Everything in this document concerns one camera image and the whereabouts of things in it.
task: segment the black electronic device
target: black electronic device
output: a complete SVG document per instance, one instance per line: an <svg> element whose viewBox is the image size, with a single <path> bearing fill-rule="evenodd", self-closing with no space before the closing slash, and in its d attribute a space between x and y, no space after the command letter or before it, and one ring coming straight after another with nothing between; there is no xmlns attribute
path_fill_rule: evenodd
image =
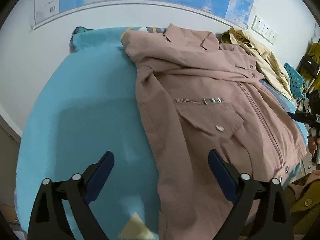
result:
<svg viewBox="0 0 320 240"><path fill-rule="evenodd" d="M297 122L307 124L311 129L311 136L314 138L320 137L320 91L315 90L312 93L307 93L311 113L295 111L294 114L288 112L288 115ZM317 151L312 155L312 162L320 164L320 144L317 145Z"/></svg>
<svg viewBox="0 0 320 240"><path fill-rule="evenodd" d="M303 56L301 66L305 68L313 78L317 78L319 65L312 57L307 55Z"/></svg>

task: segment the zipper pull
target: zipper pull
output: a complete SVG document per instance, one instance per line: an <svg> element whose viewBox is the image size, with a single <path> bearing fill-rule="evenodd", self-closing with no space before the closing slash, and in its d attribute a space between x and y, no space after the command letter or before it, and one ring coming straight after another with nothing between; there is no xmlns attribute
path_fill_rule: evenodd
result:
<svg viewBox="0 0 320 240"><path fill-rule="evenodd" d="M224 103L222 98L204 98L203 99L204 103L206 105L211 105L211 104L220 104L220 103Z"/></svg>

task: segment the jacket zipper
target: jacket zipper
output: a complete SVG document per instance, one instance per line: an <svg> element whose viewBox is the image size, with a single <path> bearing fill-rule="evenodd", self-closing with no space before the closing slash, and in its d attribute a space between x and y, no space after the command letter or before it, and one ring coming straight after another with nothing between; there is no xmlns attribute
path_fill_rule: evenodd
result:
<svg viewBox="0 0 320 240"><path fill-rule="evenodd" d="M177 103L191 103L197 105L212 105L224 103L222 98L203 98L202 100L193 100L188 98L178 98L175 100Z"/></svg>
<svg viewBox="0 0 320 240"><path fill-rule="evenodd" d="M239 84L239 87L241 88L241 90L245 93L246 97L248 98L248 100L250 101L253 109L255 110L257 116L259 117L262 125L264 126L264 128L266 129L267 131L267 134L269 135L269 138L273 144L273 147L276 149L276 152L278 154L278 157L279 157L279 160L280 160L280 164L281 164L281 167L284 166L284 163L283 163L283 158L281 156L281 153L280 153L280 149L278 147L278 144L276 143L276 140L270 130L270 128L268 127L266 121L264 120L260 110L258 109L257 105L255 104L255 102L252 100L252 98L250 97L250 95L248 94L248 92L244 89L244 87L242 86L242 84L238 83Z"/></svg>

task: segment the white wall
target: white wall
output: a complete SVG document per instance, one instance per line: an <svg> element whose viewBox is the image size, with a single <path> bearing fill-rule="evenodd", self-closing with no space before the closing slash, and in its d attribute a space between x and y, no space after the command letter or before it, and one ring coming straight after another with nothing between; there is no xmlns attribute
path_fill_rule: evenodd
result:
<svg viewBox="0 0 320 240"><path fill-rule="evenodd" d="M20 135L37 96L69 54L69 40L75 27L167 27L173 23L215 33L230 28L182 9L126 4L82 10L31 31L29 6L29 0L20 0L0 30L0 115ZM252 35L266 44L282 63L288 62L293 67L298 66L308 43L316 42L320 36L319 26L302 0L255 0L249 26L255 14L270 24L279 36L271 45L259 34L251 31Z"/></svg>

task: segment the blue plastic basket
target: blue plastic basket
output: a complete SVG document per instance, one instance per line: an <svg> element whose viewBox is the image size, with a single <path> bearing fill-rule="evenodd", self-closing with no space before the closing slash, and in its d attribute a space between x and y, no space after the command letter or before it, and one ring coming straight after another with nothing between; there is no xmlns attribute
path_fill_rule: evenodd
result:
<svg viewBox="0 0 320 240"><path fill-rule="evenodd" d="M290 90L297 98L306 99L306 95L302 93L304 80L303 77L288 63L284 64L284 68L290 77Z"/></svg>

